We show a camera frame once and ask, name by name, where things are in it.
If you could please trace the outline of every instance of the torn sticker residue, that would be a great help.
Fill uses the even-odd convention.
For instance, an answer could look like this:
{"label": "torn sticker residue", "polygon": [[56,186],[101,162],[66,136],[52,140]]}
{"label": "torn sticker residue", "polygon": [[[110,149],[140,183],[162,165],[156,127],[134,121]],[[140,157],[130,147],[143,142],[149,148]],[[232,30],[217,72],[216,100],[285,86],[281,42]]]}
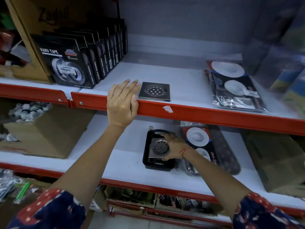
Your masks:
{"label": "torn sticker residue", "polygon": [[170,106],[166,105],[163,107],[165,109],[165,111],[169,112],[169,113],[173,113],[173,110],[171,109]]}

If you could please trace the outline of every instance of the red thread bracelet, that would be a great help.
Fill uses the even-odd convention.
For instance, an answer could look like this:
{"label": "red thread bracelet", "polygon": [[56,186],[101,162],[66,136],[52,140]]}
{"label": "red thread bracelet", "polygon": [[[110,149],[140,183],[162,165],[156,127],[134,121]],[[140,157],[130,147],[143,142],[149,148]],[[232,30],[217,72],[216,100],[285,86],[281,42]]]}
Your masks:
{"label": "red thread bracelet", "polygon": [[183,153],[184,153],[187,149],[192,149],[192,147],[185,148],[185,149],[181,150],[180,154],[181,154],[182,158],[184,158],[184,157],[183,157]]}

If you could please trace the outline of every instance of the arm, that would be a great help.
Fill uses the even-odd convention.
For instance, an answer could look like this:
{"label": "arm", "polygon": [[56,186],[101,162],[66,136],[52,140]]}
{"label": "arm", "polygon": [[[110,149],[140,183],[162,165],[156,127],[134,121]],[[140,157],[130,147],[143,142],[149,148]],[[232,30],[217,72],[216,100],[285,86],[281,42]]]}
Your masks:
{"label": "arm", "polygon": [[[164,160],[167,161],[172,158],[181,159],[182,155],[180,152],[185,148],[189,148],[188,144],[173,134],[163,134],[163,136],[170,146],[170,154]],[[250,189],[213,162],[205,159],[194,149],[187,149],[183,153],[183,157],[196,168],[232,220],[237,206],[251,192]]]}
{"label": "arm", "polygon": [[113,85],[107,96],[109,125],[103,135],[63,174],[50,189],[70,192],[86,210],[104,173],[110,154],[125,128],[137,115],[136,93],[140,83],[130,80]]}

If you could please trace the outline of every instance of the sleeve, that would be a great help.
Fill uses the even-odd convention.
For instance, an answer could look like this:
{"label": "sleeve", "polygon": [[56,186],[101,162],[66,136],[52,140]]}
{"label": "sleeve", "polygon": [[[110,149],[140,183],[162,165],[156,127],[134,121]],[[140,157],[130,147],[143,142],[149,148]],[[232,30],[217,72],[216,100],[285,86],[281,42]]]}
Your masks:
{"label": "sleeve", "polygon": [[305,229],[294,218],[265,198],[250,193],[242,199],[233,217],[234,229]]}
{"label": "sleeve", "polygon": [[79,229],[85,218],[85,207],[72,194],[51,189],[18,212],[7,229]]}

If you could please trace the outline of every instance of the hand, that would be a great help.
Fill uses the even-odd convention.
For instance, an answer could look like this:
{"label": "hand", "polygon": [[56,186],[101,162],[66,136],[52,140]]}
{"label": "hand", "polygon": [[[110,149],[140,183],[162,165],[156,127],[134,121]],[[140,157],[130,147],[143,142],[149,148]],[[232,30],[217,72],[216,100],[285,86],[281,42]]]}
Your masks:
{"label": "hand", "polygon": [[170,154],[168,154],[166,157],[162,158],[163,161],[167,161],[169,159],[182,159],[182,155],[180,152],[183,149],[189,148],[190,146],[183,140],[182,138],[179,138],[175,136],[174,134],[167,134],[162,133],[161,136],[164,136],[168,146],[170,147]]}
{"label": "hand", "polygon": [[141,88],[138,80],[130,85],[130,79],[125,80],[120,86],[112,86],[107,95],[107,114],[109,125],[126,128],[134,120],[138,111],[136,94]]}

